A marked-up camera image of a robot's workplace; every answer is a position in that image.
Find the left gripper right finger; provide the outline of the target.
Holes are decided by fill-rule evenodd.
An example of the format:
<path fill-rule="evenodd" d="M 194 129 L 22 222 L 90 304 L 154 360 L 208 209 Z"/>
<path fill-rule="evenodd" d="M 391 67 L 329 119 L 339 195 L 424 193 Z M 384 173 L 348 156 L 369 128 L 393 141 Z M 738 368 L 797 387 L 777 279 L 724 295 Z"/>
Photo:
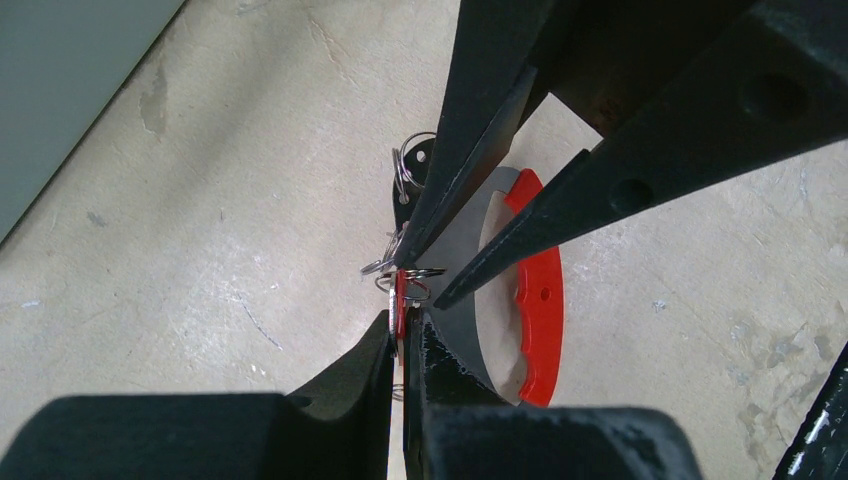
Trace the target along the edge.
<path fill-rule="evenodd" d="M 404 437 L 410 479 L 699 479 L 668 415 L 637 407 L 513 406 L 451 353 L 430 315 L 407 316 Z"/>

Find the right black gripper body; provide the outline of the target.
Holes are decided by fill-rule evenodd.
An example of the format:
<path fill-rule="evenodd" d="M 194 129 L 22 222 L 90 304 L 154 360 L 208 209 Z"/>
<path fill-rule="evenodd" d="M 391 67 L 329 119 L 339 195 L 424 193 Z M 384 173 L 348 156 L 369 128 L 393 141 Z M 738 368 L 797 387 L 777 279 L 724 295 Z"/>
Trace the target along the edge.
<path fill-rule="evenodd" d="M 749 1 L 526 1 L 540 27 L 523 116 L 554 95 L 601 137 L 620 129 Z"/>

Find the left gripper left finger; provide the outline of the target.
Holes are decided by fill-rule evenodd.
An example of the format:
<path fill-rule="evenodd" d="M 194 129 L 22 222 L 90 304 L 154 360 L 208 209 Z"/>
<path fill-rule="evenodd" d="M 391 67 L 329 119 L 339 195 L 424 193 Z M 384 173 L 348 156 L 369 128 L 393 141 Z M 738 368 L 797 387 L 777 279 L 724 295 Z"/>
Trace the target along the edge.
<path fill-rule="evenodd" d="M 5 479 L 383 479 L 393 361 L 381 312 L 295 391 L 55 399 L 1 459 Z"/>

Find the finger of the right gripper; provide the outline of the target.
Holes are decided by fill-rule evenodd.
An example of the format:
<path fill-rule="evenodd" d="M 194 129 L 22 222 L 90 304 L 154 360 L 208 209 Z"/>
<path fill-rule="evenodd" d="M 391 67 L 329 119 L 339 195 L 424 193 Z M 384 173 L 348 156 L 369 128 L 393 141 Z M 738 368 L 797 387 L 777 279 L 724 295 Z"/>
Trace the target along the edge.
<path fill-rule="evenodd" d="M 485 151 L 515 124 L 534 76 L 525 70 L 554 1 L 463 1 L 423 192 L 394 263 L 418 260 L 492 170 Z"/>
<path fill-rule="evenodd" d="M 758 1 L 617 132 L 571 160 L 436 306 L 548 248 L 846 136 L 846 3 Z"/>

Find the silver key red cap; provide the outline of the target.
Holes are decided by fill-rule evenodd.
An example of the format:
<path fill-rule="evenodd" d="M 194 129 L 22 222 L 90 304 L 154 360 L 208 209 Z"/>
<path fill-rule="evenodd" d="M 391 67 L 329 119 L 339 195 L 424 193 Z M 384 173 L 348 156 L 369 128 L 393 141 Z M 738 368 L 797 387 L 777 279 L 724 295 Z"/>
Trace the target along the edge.
<path fill-rule="evenodd" d="M 403 339 L 405 336 L 406 295 L 408 279 L 405 270 L 388 274 L 386 287 L 389 298 L 389 333 L 394 356 L 403 364 Z"/>

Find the red handled metal key tool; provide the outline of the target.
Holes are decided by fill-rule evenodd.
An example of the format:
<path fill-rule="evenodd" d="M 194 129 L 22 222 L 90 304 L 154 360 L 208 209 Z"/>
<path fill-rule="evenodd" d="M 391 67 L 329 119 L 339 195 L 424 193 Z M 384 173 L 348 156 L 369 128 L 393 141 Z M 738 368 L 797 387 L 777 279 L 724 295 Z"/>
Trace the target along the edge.
<path fill-rule="evenodd" d="M 436 326 L 436 337 L 461 372 L 471 376 L 485 391 L 496 391 L 485 365 L 477 329 L 476 304 L 472 296 L 447 310 L 428 306 L 478 253 L 485 218 L 492 196 L 500 192 L 514 214 L 527 206 L 542 189 L 531 169 L 498 167 L 467 201 L 448 227 L 415 262 L 405 270 L 405 336 L 421 318 Z M 565 325 L 564 283 L 560 251 L 549 248 L 517 264 L 514 304 L 521 317 L 520 352 L 525 375 L 518 392 L 518 405 L 546 407 L 552 399 L 561 360 Z"/>

